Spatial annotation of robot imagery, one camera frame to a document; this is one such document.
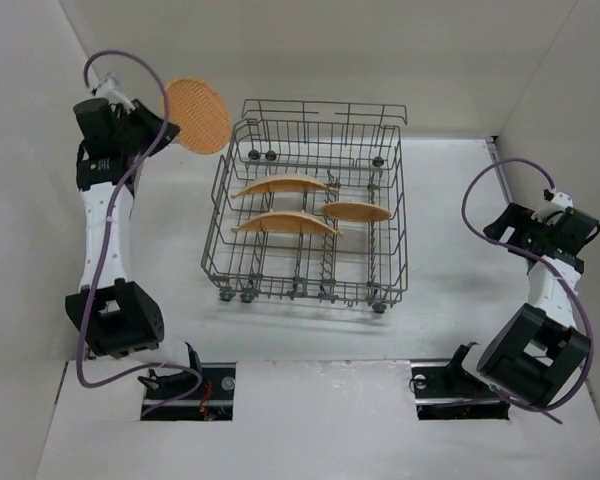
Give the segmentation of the round woven plate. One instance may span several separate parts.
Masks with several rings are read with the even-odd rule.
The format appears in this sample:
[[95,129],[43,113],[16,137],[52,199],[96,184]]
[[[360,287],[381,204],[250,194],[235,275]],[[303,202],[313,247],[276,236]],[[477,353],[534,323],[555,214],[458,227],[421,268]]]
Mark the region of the round woven plate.
[[354,201],[327,203],[321,212],[339,221],[358,223],[382,222],[392,217],[391,212],[383,207]]
[[228,144],[232,123],[219,93],[208,83],[181,77],[166,86],[170,106],[169,122],[180,131],[176,141],[196,154],[214,154]]

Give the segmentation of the fish-shaped woven plate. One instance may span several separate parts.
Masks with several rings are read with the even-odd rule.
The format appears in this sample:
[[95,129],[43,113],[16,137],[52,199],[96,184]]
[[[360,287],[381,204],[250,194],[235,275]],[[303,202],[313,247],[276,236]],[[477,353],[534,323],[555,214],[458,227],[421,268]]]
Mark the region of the fish-shaped woven plate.
[[258,178],[231,198],[279,192],[336,191],[316,178],[305,174],[272,174]]
[[239,226],[231,228],[233,233],[241,231],[284,233],[303,235],[335,235],[343,237],[344,234],[329,226],[321,219],[305,212],[279,211],[266,212],[250,218]]

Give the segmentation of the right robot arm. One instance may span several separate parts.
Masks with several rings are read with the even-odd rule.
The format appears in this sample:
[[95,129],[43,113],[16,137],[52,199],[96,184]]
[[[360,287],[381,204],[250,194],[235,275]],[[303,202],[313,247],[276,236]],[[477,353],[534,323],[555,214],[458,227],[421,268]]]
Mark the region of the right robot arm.
[[511,203],[479,233],[527,260],[529,296],[486,347],[477,371],[524,404],[548,409],[592,349],[573,308],[584,272],[580,251],[600,233],[600,222],[571,206],[543,214]]

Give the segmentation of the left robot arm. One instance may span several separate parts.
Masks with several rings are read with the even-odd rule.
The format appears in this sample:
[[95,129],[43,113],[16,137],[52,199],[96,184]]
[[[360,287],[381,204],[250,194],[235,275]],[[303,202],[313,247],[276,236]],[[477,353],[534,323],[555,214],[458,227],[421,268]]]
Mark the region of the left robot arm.
[[136,176],[144,160],[168,146],[177,125],[141,102],[93,97],[73,108],[83,139],[76,160],[76,184],[86,217],[85,259],[77,292],[65,311],[79,332],[76,373],[91,388],[86,353],[115,359],[154,352],[165,338],[162,312],[134,280],[130,219]]

